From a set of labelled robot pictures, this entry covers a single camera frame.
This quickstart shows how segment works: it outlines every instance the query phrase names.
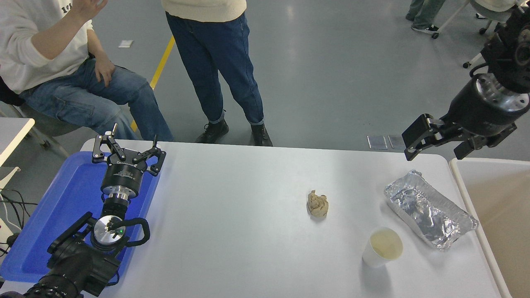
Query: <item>hand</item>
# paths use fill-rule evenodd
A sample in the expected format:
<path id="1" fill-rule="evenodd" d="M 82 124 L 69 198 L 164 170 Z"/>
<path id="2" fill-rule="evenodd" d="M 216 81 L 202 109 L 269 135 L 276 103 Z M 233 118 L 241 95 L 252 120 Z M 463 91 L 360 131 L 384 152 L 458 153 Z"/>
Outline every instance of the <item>hand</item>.
<path id="1" fill-rule="evenodd" d="M 83 24 L 93 19 L 109 0 L 73 0 L 72 9 L 68 12 L 76 16 Z"/>
<path id="2" fill-rule="evenodd" d="M 112 81 L 112 74 L 116 69 L 115 65 L 109 60 L 106 54 L 96 55 L 95 72 L 98 82 L 101 82 L 101 77 L 105 81 L 105 87 L 108 87 Z"/>

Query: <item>blue jeans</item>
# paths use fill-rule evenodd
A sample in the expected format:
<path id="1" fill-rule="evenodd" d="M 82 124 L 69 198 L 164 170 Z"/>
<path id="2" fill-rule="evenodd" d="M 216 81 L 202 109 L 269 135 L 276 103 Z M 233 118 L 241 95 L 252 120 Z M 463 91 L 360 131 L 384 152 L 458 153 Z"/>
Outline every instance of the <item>blue jeans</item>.
<path id="1" fill-rule="evenodd" d="M 143 139 L 153 140 L 158 135 L 159 141 L 173 141 L 145 78 L 116 66 L 112 81 L 105 87 L 103 79 L 97 81 L 94 66 L 95 59 L 88 59 L 74 73 L 25 90 L 20 97 L 49 117 L 90 127 L 98 134 L 118 123 L 115 138 L 137 139 L 119 106 L 128 104 Z"/>
<path id="2" fill-rule="evenodd" d="M 414 28 L 430 27 L 444 2 L 445 0 L 412 0 L 407 19 L 414 18 Z"/>
<path id="3" fill-rule="evenodd" d="M 263 103 L 249 57 L 250 30 L 245 14 L 224 23 L 186 20 L 167 12 L 166 17 L 208 121 L 215 124 L 224 118 L 219 71 L 250 124 L 263 124 Z"/>

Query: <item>aluminum foil tray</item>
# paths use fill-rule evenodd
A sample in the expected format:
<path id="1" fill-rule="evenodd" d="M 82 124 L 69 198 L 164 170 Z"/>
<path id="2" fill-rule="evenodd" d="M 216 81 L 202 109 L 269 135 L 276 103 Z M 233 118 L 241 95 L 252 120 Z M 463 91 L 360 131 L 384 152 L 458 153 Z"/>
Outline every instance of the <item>aluminum foil tray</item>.
<path id="1" fill-rule="evenodd" d="M 421 173 L 411 170 L 386 186 L 386 201 L 396 214 L 426 243 L 447 251 L 453 242 L 476 229 L 479 222 L 440 194 Z"/>

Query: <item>cream sweater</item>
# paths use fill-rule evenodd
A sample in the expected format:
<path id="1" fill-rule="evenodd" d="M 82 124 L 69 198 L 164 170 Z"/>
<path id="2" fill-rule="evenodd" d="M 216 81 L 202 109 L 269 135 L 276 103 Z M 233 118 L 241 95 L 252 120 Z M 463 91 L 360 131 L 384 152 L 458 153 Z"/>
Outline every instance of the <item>cream sweater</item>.
<path id="1" fill-rule="evenodd" d="M 171 15 L 199 22 L 228 22 L 246 10 L 246 0 L 162 0 Z"/>

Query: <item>chair wheel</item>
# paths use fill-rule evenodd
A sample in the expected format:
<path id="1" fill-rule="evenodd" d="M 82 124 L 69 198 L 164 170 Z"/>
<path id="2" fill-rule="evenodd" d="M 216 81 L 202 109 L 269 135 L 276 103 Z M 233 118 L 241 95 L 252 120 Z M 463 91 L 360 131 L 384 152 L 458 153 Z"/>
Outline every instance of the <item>chair wheel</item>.
<path id="1" fill-rule="evenodd" d="M 50 142 L 45 139 L 44 143 L 40 144 L 44 149 L 48 149 L 50 147 Z"/>

